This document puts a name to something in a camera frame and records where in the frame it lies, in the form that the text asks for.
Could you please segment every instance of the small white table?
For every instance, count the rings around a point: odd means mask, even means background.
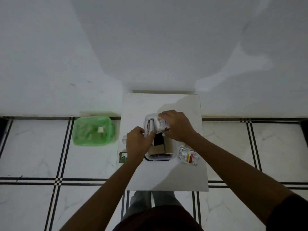
[[[126,151],[122,137],[136,126],[143,128],[146,115],[171,109],[183,112],[193,128],[202,135],[198,95],[124,93],[116,169],[123,164],[119,163],[119,153]],[[183,143],[172,141],[175,157],[169,161],[144,159],[129,182],[127,190],[209,191],[205,161],[200,158],[197,166],[180,162],[177,159],[178,147]]]

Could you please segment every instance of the gray pants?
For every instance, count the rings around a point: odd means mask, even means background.
[[[173,191],[152,191],[155,206],[177,205],[182,206],[175,198]],[[131,205],[121,221],[132,214],[151,209],[151,191],[136,191],[131,198]]]

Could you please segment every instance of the green trash bag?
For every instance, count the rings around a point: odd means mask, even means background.
[[[73,143],[77,146],[104,146],[115,135],[115,127],[109,117],[81,117],[73,126]]]

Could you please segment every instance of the tiled floor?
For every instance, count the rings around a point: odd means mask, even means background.
[[[77,147],[71,142],[73,122],[9,121],[0,146],[1,230],[59,230],[115,172],[117,140],[104,147]],[[118,133],[120,121],[113,122]],[[203,122],[203,133],[308,199],[308,148],[298,124]],[[207,167],[209,192],[175,192],[202,228],[265,230]],[[120,222],[134,193],[125,192],[106,230]]]

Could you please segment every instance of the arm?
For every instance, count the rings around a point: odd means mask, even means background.
[[[151,146],[155,133],[144,138],[144,129],[134,128],[127,134],[126,162],[66,222],[61,231],[105,230],[130,179]]]
[[[273,209],[291,190],[194,131],[182,112],[165,111],[170,130],[165,135],[189,145],[213,168],[237,197],[266,225]]]

